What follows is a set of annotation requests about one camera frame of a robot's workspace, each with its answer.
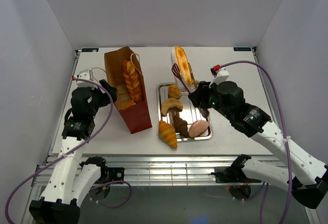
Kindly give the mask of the short twisted glazed bread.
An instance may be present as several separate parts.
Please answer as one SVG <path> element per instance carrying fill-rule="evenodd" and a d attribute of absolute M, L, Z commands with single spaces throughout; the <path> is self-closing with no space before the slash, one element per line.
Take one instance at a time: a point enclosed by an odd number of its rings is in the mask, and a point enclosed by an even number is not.
<path fill-rule="evenodd" d="M 136 102 L 133 99 L 131 99 L 131 100 L 127 101 L 127 103 L 124 105 L 124 107 L 122 109 L 126 109 L 128 107 L 133 106 L 133 105 L 136 105 Z"/>

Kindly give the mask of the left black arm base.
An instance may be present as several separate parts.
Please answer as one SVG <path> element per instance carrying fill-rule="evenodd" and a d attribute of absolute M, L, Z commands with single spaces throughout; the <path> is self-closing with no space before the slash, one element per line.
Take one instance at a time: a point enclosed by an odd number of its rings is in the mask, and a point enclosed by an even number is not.
<path fill-rule="evenodd" d="M 101 169 L 101 176 L 98 182 L 104 184 L 112 181 L 123 181 L 125 168 L 123 167 L 105 167 Z"/>

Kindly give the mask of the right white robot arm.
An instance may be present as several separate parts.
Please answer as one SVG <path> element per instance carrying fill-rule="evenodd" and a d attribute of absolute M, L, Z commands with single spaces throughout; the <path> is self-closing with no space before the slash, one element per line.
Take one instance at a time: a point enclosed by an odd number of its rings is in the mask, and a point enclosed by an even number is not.
<path fill-rule="evenodd" d="M 319 206 L 327 193 L 327 164 L 305 152 L 291 139 L 284 140 L 282 131 L 271 117 L 247 103 L 243 90 L 235 82 L 224 81 L 218 85 L 200 82 L 188 98 L 196 108 L 216 110 L 234 129 L 267 148 L 282 163 L 287 164 L 287 157 L 291 158 L 292 173 L 289 173 L 241 154 L 220 176 L 227 176 L 228 181 L 250 178 L 284 190 L 291 188 L 292 196 L 303 206 L 310 209 Z"/>

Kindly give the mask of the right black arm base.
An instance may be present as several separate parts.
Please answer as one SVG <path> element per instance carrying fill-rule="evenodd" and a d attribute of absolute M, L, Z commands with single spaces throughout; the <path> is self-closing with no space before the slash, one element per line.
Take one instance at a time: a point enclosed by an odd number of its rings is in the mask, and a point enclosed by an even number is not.
<path fill-rule="evenodd" d="M 211 173 L 215 177 L 215 181 L 217 183 L 225 182 L 225 183 L 241 183 L 245 182 L 247 177 L 242 172 L 241 169 L 234 168 L 234 167 L 215 167 L 214 172 Z"/>

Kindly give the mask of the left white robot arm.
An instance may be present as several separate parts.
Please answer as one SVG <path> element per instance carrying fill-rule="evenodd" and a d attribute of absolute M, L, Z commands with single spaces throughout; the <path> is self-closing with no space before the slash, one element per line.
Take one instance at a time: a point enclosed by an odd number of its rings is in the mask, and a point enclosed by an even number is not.
<path fill-rule="evenodd" d="M 104 182 L 109 176 L 103 159 L 82 162 L 81 157 L 94 133 L 99 108 L 112 106 L 117 101 L 117 90 L 104 79 L 99 83 L 82 79 L 76 82 L 52 175 L 40 198 L 29 205 L 36 223 L 78 223 L 83 199 L 94 183 Z"/>

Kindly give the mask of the brown red paper bag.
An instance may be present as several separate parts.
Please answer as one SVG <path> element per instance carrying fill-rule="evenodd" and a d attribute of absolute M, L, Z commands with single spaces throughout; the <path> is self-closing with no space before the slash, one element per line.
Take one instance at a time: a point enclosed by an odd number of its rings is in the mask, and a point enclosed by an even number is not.
<path fill-rule="evenodd" d="M 152 124 L 149 115 L 144 76 L 139 62 L 139 55 L 126 46 L 105 53 L 104 58 L 107 81 L 110 86 L 117 89 L 117 101 L 115 102 L 115 106 L 130 130 L 130 133 L 134 134 L 151 128 Z M 137 69 L 143 91 L 143 101 L 126 109 L 122 108 L 127 101 L 131 100 L 131 98 L 123 75 L 122 63 L 124 60 L 130 60 Z"/>

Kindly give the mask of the white toasted oval loaf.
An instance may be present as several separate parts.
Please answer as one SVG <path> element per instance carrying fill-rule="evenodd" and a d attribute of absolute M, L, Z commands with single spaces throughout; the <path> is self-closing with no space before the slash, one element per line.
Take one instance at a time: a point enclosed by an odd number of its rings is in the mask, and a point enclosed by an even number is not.
<path fill-rule="evenodd" d="M 192 85 L 191 72 L 189 68 L 189 62 L 184 49 L 180 46 L 173 47 L 171 51 L 171 64 L 177 64 L 180 70 L 180 74 L 186 81 L 189 87 Z"/>

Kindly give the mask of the steel serving tongs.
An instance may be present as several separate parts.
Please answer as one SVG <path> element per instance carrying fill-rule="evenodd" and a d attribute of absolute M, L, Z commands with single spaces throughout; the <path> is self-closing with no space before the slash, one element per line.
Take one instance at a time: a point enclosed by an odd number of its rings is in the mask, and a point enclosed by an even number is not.
<path fill-rule="evenodd" d="M 188 86 L 187 82 L 184 80 L 182 74 L 180 73 L 178 64 L 173 64 L 171 71 L 173 73 L 173 75 L 178 78 L 180 80 L 180 82 L 182 83 L 182 85 L 184 86 L 184 88 L 186 89 L 186 91 L 191 94 L 192 90 L 190 89 L 190 87 Z M 205 119 L 207 119 L 209 117 L 209 111 L 206 109 L 202 109 L 202 108 L 198 108 L 200 114 L 202 115 L 202 117 L 204 117 Z"/>

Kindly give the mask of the long twisted glazed bread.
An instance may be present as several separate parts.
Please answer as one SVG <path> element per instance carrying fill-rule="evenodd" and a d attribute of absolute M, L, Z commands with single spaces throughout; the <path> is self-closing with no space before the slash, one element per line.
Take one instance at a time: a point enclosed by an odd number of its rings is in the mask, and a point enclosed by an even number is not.
<path fill-rule="evenodd" d="M 137 69 L 130 60 L 124 60 L 122 63 L 123 75 L 130 98 L 136 103 L 143 101 L 143 91 L 140 77 Z"/>

